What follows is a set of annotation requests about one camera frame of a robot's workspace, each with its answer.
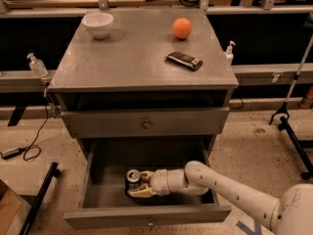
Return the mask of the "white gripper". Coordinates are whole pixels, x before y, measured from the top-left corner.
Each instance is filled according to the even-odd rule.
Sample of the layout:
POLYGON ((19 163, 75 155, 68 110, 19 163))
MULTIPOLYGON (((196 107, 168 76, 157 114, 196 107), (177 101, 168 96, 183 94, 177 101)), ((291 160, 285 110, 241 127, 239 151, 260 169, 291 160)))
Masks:
POLYGON ((169 194, 167 183, 167 170, 158 169, 154 173, 149 170, 141 171, 141 178, 144 182, 150 181, 148 184, 143 184, 138 188, 127 191, 127 194, 132 198, 150 198, 153 195, 165 196, 169 194))

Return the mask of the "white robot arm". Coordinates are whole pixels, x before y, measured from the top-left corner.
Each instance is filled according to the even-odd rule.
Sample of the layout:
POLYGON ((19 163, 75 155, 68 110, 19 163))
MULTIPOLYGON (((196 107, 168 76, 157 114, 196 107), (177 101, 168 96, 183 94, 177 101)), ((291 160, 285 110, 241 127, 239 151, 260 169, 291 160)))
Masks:
POLYGON ((138 171, 125 175, 132 198, 150 198, 173 193, 202 195, 213 190, 275 235, 313 235, 313 185, 297 184, 275 198, 190 161, 183 168, 138 171))

